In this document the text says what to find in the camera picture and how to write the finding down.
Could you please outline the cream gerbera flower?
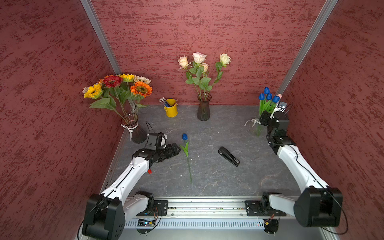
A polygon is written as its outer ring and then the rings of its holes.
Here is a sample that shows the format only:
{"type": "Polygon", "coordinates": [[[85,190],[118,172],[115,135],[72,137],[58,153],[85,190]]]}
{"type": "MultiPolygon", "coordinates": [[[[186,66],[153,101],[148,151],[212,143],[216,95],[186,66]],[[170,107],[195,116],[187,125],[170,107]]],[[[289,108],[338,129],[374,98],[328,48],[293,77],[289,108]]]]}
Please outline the cream gerbera flower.
{"type": "Polygon", "coordinates": [[[134,82],[142,82],[142,83],[145,83],[147,85],[149,85],[151,83],[151,80],[146,78],[146,77],[141,77],[141,76],[135,76],[134,78],[134,82]]]}

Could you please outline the cream rose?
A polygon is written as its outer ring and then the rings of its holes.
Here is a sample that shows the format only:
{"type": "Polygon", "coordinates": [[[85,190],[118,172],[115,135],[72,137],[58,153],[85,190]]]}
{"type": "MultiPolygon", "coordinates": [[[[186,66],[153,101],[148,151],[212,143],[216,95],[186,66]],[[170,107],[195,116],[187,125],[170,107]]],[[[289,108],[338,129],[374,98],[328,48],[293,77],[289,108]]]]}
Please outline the cream rose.
{"type": "Polygon", "coordinates": [[[202,74],[201,74],[201,80],[200,80],[200,89],[204,91],[204,98],[206,99],[208,97],[209,89],[209,83],[211,81],[211,78],[208,77],[208,68],[209,65],[207,63],[202,63],[201,64],[201,69],[203,69],[202,74]]]}
{"type": "Polygon", "coordinates": [[[217,84],[223,76],[223,68],[226,68],[231,63],[231,57],[228,54],[221,54],[220,55],[220,61],[215,63],[216,71],[217,71],[217,77],[215,78],[215,81],[212,85],[209,85],[208,87],[208,94],[212,90],[213,86],[217,84]]]}

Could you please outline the pens in cup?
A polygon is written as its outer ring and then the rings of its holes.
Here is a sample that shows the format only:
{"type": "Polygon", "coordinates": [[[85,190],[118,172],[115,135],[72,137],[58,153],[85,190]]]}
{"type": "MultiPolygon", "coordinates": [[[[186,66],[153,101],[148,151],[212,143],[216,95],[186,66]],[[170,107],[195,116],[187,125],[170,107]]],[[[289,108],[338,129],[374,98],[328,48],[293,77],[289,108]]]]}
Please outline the pens in cup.
{"type": "Polygon", "coordinates": [[[162,103],[166,108],[172,107],[165,98],[159,98],[159,102],[162,103]]]}

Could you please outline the clear glass vase with ribbon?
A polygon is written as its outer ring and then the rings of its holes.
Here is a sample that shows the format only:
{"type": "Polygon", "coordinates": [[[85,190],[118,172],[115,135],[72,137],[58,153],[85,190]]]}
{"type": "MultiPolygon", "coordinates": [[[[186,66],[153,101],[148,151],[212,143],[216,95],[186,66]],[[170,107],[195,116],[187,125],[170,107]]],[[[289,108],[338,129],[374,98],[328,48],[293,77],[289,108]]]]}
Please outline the clear glass vase with ribbon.
{"type": "Polygon", "coordinates": [[[261,125],[259,118],[254,118],[245,122],[244,127],[249,128],[247,132],[250,132],[252,135],[260,137],[265,129],[265,126],[261,125]]]}

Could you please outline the yellow pen cup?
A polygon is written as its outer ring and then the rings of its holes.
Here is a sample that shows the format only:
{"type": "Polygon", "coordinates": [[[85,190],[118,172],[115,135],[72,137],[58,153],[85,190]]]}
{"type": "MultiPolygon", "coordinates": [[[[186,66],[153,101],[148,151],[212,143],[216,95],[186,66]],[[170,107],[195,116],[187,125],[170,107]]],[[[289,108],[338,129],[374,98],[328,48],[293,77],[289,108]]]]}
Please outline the yellow pen cup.
{"type": "Polygon", "coordinates": [[[178,115],[177,101],[175,99],[166,99],[169,107],[164,107],[167,117],[174,118],[178,115]]]}

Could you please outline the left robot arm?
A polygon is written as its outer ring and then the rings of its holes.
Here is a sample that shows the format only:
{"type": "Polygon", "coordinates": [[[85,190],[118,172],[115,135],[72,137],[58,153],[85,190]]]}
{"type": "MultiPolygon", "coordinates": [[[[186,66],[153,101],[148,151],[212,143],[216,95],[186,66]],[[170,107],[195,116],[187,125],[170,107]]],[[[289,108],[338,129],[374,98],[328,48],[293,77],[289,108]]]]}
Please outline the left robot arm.
{"type": "Polygon", "coordinates": [[[151,193],[139,191],[133,197],[129,194],[140,178],[151,172],[154,163],[175,157],[181,150],[175,143],[167,144],[164,133],[150,133],[144,148],[133,153],[130,164],[117,180],[88,199],[78,234],[96,240],[117,240],[126,222],[139,214],[154,217],[146,224],[156,228],[167,208],[157,205],[151,193]]]}

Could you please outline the left dark glass vase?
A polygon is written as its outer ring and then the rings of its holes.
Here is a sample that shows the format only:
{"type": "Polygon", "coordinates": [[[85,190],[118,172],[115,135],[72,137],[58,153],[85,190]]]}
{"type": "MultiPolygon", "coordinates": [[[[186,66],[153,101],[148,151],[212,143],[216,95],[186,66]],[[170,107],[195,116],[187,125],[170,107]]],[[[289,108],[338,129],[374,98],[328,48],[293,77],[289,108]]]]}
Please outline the left dark glass vase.
{"type": "Polygon", "coordinates": [[[128,114],[121,121],[121,126],[129,131],[130,140],[135,144],[141,144],[147,139],[147,132],[141,127],[139,117],[136,114],[128,114]]]}

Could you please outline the white rose top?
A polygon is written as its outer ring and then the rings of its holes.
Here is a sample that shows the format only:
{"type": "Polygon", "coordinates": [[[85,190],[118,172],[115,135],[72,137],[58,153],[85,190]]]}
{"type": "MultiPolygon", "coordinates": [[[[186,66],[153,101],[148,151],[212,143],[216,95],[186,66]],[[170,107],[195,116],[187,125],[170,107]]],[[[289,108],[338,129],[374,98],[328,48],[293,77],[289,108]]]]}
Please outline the white rose top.
{"type": "MultiPolygon", "coordinates": [[[[202,78],[201,74],[202,74],[202,71],[203,71],[203,69],[201,69],[201,64],[202,63],[206,63],[206,58],[207,58],[207,56],[202,54],[202,53],[199,53],[199,52],[193,53],[193,62],[198,64],[199,67],[200,67],[200,70],[197,73],[198,77],[200,77],[200,80],[202,78]]],[[[198,89],[201,91],[201,97],[202,97],[202,95],[204,95],[204,91],[200,89],[199,85],[198,85],[198,89]]]]}

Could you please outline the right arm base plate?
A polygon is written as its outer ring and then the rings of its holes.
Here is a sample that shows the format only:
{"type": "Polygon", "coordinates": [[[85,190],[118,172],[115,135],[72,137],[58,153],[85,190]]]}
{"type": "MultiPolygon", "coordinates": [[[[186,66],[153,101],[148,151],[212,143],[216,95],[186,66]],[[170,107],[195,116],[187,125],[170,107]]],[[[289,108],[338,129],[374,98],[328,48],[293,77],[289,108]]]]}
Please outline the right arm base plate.
{"type": "Polygon", "coordinates": [[[245,209],[248,217],[286,217],[287,214],[273,209],[267,200],[245,201],[245,209]]]}

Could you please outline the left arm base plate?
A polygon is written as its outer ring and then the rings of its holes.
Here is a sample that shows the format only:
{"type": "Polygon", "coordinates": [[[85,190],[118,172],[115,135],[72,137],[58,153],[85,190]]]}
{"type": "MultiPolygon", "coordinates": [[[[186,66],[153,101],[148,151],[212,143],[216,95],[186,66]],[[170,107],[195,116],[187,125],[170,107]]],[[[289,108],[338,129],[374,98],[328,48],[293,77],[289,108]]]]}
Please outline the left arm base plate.
{"type": "Polygon", "coordinates": [[[167,200],[154,200],[153,206],[137,214],[137,217],[164,217],[167,215],[168,205],[167,200]]]}

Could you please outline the white rose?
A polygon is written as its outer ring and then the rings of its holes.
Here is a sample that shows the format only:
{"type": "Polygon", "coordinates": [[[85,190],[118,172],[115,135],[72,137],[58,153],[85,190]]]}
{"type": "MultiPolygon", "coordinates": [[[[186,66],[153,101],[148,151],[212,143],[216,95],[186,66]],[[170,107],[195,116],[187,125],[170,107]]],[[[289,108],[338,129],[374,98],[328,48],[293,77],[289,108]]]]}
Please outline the white rose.
{"type": "MultiPolygon", "coordinates": [[[[199,67],[200,67],[200,70],[197,73],[198,77],[200,77],[200,80],[202,78],[201,74],[202,74],[202,71],[203,71],[203,69],[201,69],[201,64],[202,63],[206,63],[206,58],[207,58],[207,56],[202,54],[202,53],[199,53],[199,52],[193,53],[193,62],[198,64],[199,67]]],[[[204,91],[200,89],[199,85],[198,85],[198,89],[201,91],[201,97],[202,97],[202,95],[204,95],[204,91]]]]}
{"type": "Polygon", "coordinates": [[[198,89],[200,77],[197,75],[200,70],[199,65],[195,62],[190,62],[186,56],[180,57],[178,59],[178,63],[180,65],[180,70],[184,70],[186,72],[186,83],[188,85],[193,85],[198,93],[198,96],[201,97],[201,91],[198,89]]]}

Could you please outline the black stapler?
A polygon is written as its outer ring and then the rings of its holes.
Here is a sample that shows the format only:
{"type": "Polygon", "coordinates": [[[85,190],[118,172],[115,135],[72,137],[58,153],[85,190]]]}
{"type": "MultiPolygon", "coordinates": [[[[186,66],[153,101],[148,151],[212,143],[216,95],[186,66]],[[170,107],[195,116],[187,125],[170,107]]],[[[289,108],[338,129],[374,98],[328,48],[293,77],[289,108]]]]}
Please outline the black stapler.
{"type": "Polygon", "coordinates": [[[235,156],[233,156],[226,148],[220,147],[218,150],[218,153],[220,156],[225,158],[227,161],[229,161],[235,167],[238,167],[240,165],[240,161],[235,156]]]}

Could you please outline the middle dark ribbed vase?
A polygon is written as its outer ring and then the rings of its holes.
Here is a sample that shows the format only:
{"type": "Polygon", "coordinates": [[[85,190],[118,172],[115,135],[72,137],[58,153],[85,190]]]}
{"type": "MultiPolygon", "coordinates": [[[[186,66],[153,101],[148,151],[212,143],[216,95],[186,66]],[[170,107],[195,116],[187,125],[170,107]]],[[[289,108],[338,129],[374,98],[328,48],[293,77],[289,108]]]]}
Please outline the middle dark ribbed vase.
{"type": "Polygon", "coordinates": [[[197,112],[197,118],[200,121],[207,121],[210,119],[210,101],[212,100],[212,95],[202,95],[202,97],[198,97],[199,100],[199,108],[197,112]]]}

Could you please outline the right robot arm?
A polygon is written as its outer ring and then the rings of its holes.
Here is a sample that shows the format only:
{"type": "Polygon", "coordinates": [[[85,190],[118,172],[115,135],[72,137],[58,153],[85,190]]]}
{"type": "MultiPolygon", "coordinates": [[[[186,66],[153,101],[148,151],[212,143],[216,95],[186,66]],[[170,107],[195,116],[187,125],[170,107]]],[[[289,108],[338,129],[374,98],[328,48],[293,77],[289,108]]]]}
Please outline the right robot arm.
{"type": "Polygon", "coordinates": [[[288,137],[288,116],[264,111],[261,125],[267,127],[267,141],[296,180],[301,194],[297,200],[278,193],[266,193],[261,209],[276,210],[296,218],[303,227],[337,227],[340,224],[343,194],[331,188],[307,163],[294,141],[288,137]]]}

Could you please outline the red gerbera flower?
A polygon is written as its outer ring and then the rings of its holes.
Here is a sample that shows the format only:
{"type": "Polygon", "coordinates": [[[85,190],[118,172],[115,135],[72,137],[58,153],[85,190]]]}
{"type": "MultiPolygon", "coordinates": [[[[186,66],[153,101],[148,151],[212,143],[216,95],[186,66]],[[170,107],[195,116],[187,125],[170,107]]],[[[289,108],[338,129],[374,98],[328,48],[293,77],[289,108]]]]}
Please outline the red gerbera flower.
{"type": "Polygon", "coordinates": [[[127,100],[126,94],[128,93],[127,90],[122,86],[124,80],[122,77],[109,75],[104,77],[103,79],[103,97],[104,98],[110,98],[110,103],[114,110],[117,112],[117,104],[115,100],[112,100],[112,98],[115,98],[122,110],[123,117],[125,118],[127,115],[127,111],[125,110],[124,104],[127,100]]]}

